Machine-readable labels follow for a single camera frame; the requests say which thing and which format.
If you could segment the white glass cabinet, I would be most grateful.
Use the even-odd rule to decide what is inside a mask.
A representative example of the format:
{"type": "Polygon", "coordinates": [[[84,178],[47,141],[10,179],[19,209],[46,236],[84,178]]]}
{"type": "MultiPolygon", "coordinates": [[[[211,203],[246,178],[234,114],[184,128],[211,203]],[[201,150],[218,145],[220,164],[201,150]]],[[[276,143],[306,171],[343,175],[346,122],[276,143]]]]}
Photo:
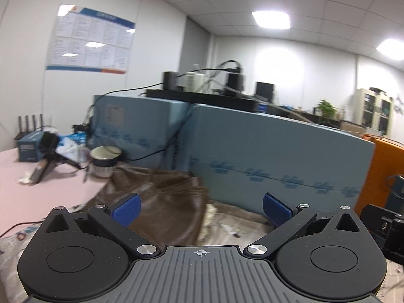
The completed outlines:
{"type": "Polygon", "coordinates": [[[363,127],[390,135],[393,98],[378,88],[357,89],[354,95],[353,122],[363,127]]]}

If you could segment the patterned bed sheet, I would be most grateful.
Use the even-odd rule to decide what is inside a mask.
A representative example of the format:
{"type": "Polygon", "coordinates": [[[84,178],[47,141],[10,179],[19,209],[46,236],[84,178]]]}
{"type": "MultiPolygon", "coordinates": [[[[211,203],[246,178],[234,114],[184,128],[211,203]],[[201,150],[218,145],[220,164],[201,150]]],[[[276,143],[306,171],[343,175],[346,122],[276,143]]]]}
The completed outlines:
{"type": "MultiPolygon", "coordinates": [[[[1,302],[23,302],[27,298],[17,274],[17,263],[39,226],[26,226],[1,239],[1,302]]],[[[273,225],[261,215],[211,201],[206,205],[197,244],[238,245],[244,249],[272,229],[273,225]]],[[[387,261],[387,266],[377,298],[381,302],[403,302],[403,266],[392,261],[387,261]]]]}

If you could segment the wall poster with blue border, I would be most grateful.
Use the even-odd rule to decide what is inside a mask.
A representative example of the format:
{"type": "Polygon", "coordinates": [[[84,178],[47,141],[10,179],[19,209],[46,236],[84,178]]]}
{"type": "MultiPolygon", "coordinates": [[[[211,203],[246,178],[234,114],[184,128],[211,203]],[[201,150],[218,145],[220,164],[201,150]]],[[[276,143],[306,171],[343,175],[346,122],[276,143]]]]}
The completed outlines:
{"type": "Polygon", "coordinates": [[[125,74],[136,24],[73,4],[59,6],[47,70],[125,74]]]}

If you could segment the white plastic bag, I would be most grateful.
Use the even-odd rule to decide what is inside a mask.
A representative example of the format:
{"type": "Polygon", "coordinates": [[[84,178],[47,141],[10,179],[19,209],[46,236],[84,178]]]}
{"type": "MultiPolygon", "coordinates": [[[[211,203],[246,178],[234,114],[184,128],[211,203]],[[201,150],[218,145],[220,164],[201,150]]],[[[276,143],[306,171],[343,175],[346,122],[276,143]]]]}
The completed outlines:
{"type": "Polygon", "coordinates": [[[63,135],[59,138],[56,153],[77,163],[86,163],[89,160],[90,150],[86,146],[87,137],[84,132],[63,135]]]}

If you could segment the orange board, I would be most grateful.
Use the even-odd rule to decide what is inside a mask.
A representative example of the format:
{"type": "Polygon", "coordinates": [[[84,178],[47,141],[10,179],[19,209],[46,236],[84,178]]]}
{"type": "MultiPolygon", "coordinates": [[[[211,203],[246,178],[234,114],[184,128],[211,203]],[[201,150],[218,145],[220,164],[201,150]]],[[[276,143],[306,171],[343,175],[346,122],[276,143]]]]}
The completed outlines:
{"type": "Polygon", "coordinates": [[[360,215],[367,204],[386,205],[396,176],[403,176],[403,145],[375,135],[363,135],[362,139],[374,144],[374,153],[365,183],[355,205],[360,215]]]}

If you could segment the small dark blue box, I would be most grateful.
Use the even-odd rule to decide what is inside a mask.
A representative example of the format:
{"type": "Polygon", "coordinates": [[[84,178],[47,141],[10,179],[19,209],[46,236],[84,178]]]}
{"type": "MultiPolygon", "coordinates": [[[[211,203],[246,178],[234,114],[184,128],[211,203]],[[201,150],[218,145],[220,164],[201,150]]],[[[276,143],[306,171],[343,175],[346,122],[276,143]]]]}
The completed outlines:
{"type": "Polygon", "coordinates": [[[39,143],[43,131],[33,131],[18,140],[18,159],[20,162],[38,162],[43,154],[39,150],[39,143]]]}

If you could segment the striped ceramic bowl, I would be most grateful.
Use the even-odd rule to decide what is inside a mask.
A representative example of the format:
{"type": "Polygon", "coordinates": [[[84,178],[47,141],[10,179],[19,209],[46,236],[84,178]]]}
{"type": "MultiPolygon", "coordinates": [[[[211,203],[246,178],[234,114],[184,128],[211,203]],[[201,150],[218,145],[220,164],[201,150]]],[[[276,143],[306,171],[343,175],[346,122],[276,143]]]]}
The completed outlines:
{"type": "Polygon", "coordinates": [[[90,173],[100,179],[112,176],[117,163],[122,159],[122,150],[115,146],[99,146],[90,152],[90,173]]]}

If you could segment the green potted plant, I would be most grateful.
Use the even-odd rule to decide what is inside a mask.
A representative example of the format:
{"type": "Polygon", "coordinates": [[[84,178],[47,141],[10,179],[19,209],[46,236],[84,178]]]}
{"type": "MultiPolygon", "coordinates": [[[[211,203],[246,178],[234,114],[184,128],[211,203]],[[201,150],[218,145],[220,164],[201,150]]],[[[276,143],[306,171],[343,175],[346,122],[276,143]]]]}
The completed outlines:
{"type": "Polygon", "coordinates": [[[316,109],[319,110],[322,117],[325,118],[332,119],[336,114],[336,108],[328,100],[321,100],[316,109]]]}

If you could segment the black wifi router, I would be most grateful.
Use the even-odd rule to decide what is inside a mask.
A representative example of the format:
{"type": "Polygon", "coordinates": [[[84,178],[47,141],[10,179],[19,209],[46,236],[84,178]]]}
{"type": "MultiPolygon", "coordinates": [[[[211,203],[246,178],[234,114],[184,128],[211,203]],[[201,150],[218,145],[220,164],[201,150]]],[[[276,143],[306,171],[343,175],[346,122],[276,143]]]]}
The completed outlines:
{"type": "Polygon", "coordinates": [[[44,129],[43,114],[40,114],[38,119],[36,115],[25,115],[24,117],[18,116],[18,134],[14,137],[15,141],[22,139],[24,136],[34,132],[36,130],[44,129]]]}

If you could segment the brown leather garment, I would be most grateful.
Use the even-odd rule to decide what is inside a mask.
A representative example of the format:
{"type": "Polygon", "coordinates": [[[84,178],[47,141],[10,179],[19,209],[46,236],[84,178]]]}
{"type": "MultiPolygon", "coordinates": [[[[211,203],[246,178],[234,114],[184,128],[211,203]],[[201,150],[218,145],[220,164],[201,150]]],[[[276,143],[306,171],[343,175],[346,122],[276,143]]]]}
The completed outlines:
{"type": "Polygon", "coordinates": [[[110,206],[128,194],[141,199],[139,216],[128,226],[147,241],[192,246],[198,239],[208,203],[201,178],[188,172],[139,168],[120,162],[100,192],[84,207],[110,206]]]}

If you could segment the blue rear carton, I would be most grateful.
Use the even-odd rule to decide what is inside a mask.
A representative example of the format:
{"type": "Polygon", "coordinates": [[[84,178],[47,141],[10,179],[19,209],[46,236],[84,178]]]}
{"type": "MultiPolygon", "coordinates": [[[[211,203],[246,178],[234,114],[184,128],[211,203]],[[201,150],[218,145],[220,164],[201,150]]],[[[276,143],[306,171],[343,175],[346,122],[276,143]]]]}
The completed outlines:
{"type": "Polygon", "coordinates": [[[122,160],[143,168],[174,170],[180,132],[192,113],[188,103],[146,97],[96,96],[94,146],[117,147],[122,160]]]}

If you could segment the large blue front carton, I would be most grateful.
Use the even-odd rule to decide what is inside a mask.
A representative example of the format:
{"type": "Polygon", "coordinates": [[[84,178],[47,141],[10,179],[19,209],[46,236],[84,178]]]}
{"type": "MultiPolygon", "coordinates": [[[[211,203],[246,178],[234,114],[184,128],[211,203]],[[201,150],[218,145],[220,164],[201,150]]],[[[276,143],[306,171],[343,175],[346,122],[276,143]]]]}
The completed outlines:
{"type": "Polygon", "coordinates": [[[326,213],[355,205],[374,144],[297,120],[196,105],[179,153],[213,200],[261,213],[265,194],[272,194],[326,213]]]}

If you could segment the dark blue vacuum bottle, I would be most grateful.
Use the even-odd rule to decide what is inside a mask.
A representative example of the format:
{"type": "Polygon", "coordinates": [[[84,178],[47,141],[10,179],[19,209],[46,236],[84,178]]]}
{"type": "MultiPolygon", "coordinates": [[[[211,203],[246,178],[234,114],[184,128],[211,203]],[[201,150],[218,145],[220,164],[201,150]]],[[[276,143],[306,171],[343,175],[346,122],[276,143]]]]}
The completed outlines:
{"type": "Polygon", "coordinates": [[[390,194],[386,201],[385,208],[393,212],[403,214],[404,209],[404,194],[403,185],[404,179],[402,174],[393,176],[394,183],[390,188],[390,194]]]}

